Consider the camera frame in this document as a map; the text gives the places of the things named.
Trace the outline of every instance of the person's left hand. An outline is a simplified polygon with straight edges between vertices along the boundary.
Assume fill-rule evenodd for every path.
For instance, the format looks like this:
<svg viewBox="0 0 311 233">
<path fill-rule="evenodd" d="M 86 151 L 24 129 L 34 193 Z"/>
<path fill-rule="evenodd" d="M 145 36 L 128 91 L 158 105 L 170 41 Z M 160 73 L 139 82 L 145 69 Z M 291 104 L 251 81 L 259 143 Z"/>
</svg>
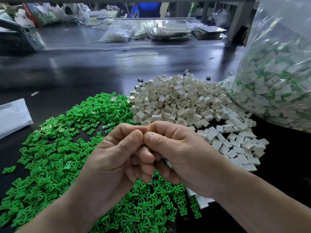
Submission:
<svg viewBox="0 0 311 233">
<path fill-rule="evenodd" d="M 150 182 L 155 171 L 154 156 L 141 147 L 147 131 L 147 127 L 130 124 L 113 129 L 88 157 L 65 193 L 68 199 L 82 201 L 81 209 L 100 218 L 131 190 L 138 177 Z"/>
</svg>

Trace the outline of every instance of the hand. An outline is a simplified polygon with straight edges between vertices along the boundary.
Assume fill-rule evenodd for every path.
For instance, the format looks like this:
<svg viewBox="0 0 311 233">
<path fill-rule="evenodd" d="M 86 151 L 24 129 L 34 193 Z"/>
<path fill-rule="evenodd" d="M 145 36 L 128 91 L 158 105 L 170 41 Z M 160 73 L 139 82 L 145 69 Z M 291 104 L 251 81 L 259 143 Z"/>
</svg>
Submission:
<svg viewBox="0 0 311 233">
<path fill-rule="evenodd" d="M 88 157 L 79 176 L 66 192 L 74 204 L 99 219 L 133 187 L 138 177 L 150 182 L 154 156 L 141 147 L 147 127 L 121 124 L 113 129 Z M 133 165 L 131 156 L 135 154 Z"/>
<path fill-rule="evenodd" d="M 168 182 L 183 183 L 197 194 L 214 197 L 224 189 L 229 170 L 235 166 L 191 129 L 165 121 L 148 126 L 144 144 L 154 151 L 154 166 Z M 168 159 L 169 169 L 161 159 Z"/>
</svg>

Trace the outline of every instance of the green plastic piece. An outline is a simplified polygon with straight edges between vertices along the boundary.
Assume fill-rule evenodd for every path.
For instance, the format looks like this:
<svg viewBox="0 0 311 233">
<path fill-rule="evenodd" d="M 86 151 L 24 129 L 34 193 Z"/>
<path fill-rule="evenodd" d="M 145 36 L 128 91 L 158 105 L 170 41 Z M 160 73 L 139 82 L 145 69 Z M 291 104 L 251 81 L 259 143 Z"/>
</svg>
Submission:
<svg viewBox="0 0 311 233">
<path fill-rule="evenodd" d="M 3 169 L 2 174 L 12 173 L 15 171 L 15 169 L 16 169 L 16 166 L 6 167 Z"/>
<path fill-rule="evenodd" d="M 110 100 L 116 97 L 117 103 Z M 18 163 L 25 165 L 30 175 L 18 178 L 6 192 L 0 210 L 0 227 L 11 224 L 17 229 L 29 222 L 41 210 L 64 194 L 79 175 L 88 156 L 99 142 L 117 125 L 133 124 L 131 105 L 125 95 L 101 93 L 82 101 L 56 118 L 51 117 L 40 125 L 23 142 Z M 89 140 L 72 138 L 82 132 Z M 10 173 L 16 166 L 5 168 Z M 191 202 L 190 214 L 201 216 L 196 199 Z M 156 171 L 151 183 L 140 179 L 132 190 L 93 226 L 90 232 L 166 232 L 167 221 L 174 222 L 177 213 L 187 214 L 189 201 L 182 184 L 166 182 Z"/>
</svg>

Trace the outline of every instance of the workbench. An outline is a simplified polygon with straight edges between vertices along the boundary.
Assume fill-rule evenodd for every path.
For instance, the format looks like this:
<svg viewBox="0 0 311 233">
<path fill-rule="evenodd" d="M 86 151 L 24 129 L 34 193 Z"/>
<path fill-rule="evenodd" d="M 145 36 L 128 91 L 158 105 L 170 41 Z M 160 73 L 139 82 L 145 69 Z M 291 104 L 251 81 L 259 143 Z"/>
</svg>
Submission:
<svg viewBox="0 0 311 233">
<path fill-rule="evenodd" d="M 25 98 L 34 122 L 0 140 L 0 170 L 17 165 L 14 173 L 0 175 L 0 198 L 15 179 L 28 176 L 23 165 L 16 163 L 21 156 L 18 150 L 46 119 L 64 114 L 101 92 L 129 95 L 138 77 L 172 76 L 188 68 L 197 78 L 205 79 L 210 74 L 211 81 L 222 81 L 237 70 L 244 53 L 243 46 L 232 48 L 225 39 L 198 41 L 189 36 L 189 41 L 176 43 L 98 43 L 104 31 L 85 26 L 56 25 L 35 32 L 44 50 L 0 56 L 0 104 Z M 270 142 L 254 174 L 311 207 L 311 156 L 307 146 L 311 135 L 254 116 L 251 119 L 257 122 L 254 134 Z M 87 140 L 89 136 L 83 133 L 77 139 L 80 137 Z M 218 203 L 202 210 L 200 219 L 194 219 L 191 213 L 179 216 L 172 228 L 173 232 L 243 232 Z M 8 226 L 0 232 L 14 230 Z"/>
</svg>

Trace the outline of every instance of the forearm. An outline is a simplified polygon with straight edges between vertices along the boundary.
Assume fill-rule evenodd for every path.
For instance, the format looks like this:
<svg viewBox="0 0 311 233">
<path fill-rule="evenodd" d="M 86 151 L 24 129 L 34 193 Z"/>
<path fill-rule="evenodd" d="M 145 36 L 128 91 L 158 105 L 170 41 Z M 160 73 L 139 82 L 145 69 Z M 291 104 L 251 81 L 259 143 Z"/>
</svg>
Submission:
<svg viewBox="0 0 311 233">
<path fill-rule="evenodd" d="M 97 219 L 77 201 L 65 193 L 23 226 L 18 233 L 88 232 Z"/>
<path fill-rule="evenodd" d="M 232 167 L 215 200 L 249 233 L 311 232 L 311 209 L 261 178 Z"/>
</svg>

